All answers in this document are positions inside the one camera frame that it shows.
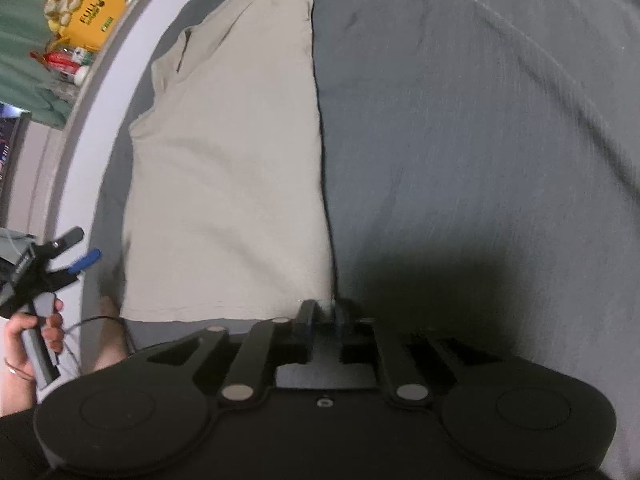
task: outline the silver round bolt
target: silver round bolt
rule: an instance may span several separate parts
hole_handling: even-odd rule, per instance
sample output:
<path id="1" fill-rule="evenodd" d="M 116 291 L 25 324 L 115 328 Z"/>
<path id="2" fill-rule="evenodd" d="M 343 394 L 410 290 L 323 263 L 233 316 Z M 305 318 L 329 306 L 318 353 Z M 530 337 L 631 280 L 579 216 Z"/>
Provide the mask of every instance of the silver round bolt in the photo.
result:
<path id="1" fill-rule="evenodd" d="M 316 402 L 316 406 L 318 408 L 331 408 L 334 405 L 334 402 L 329 397 L 323 397 L 322 399 L 318 399 Z"/>
<path id="2" fill-rule="evenodd" d="M 246 384 L 230 384 L 222 389 L 226 400 L 247 400 L 254 394 L 254 389 Z"/>
<path id="3" fill-rule="evenodd" d="M 404 400 L 424 400 L 429 395 L 429 391 L 421 384 L 403 384 L 398 387 L 396 394 Z"/>

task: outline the plush toy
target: plush toy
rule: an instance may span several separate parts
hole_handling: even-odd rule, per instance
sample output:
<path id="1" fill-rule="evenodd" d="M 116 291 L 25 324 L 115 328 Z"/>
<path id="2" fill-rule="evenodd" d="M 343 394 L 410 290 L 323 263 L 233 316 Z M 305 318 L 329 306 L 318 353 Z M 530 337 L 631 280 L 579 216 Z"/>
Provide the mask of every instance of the plush toy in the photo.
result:
<path id="1" fill-rule="evenodd" d="M 71 20 L 71 14 L 82 6 L 82 0 L 47 0 L 44 3 L 44 16 L 49 29 L 62 35 Z"/>

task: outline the finger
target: finger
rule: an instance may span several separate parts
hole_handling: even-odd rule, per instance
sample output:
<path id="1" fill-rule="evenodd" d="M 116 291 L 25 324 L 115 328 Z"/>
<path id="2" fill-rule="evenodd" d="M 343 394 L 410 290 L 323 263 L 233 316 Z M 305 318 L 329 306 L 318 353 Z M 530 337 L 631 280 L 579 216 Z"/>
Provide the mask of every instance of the finger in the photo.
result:
<path id="1" fill-rule="evenodd" d="M 38 325 L 38 318 L 30 316 L 24 312 L 16 312 L 4 327 L 5 333 L 8 335 L 18 335 L 23 330 L 35 328 Z"/>
<path id="2" fill-rule="evenodd" d="M 55 314 L 51 314 L 51 316 L 47 317 L 46 326 L 48 328 L 60 328 L 62 327 L 62 316 L 57 312 Z"/>
<path id="3" fill-rule="evenodd" d="M 62 341 L 51 341 L 48 345 L 56 354 L 62 353 Z"/>
<path id="4" fill-rule="evenodd" d="M 45 328 L 42 330 L 42 337 L 45 341 L 62 341 L 65 333 L 60 328 Z"/>

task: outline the yellow package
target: yellow package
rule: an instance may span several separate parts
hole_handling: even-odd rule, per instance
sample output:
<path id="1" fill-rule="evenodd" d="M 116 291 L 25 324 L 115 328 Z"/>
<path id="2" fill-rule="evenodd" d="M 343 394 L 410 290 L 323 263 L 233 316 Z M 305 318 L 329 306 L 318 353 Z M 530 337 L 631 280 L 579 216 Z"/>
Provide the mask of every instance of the yellow package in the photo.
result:
<path id="1" fill-rule="evenodd" d="M 63 39 L 73 46 L 100 50 L 126 5 L 126 0 L 82 0 L 82 7 L 71 15 Z"/>

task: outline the green curtain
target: green curtain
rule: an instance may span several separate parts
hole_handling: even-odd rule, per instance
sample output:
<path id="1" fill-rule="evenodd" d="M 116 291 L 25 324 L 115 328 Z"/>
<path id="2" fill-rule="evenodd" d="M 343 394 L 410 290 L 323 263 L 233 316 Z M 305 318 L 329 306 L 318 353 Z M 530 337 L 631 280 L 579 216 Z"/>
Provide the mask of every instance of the green curtain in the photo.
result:
<path id="1" fill-rule="evenodd" d="M 29 110 L 39 123 L 62 128 L 71 105 L 38 89 L 49 72 L 29 57 L 42 52 L 52 33 L 42 13 L 45 0 L 0 0 L 0 101 Z"/>

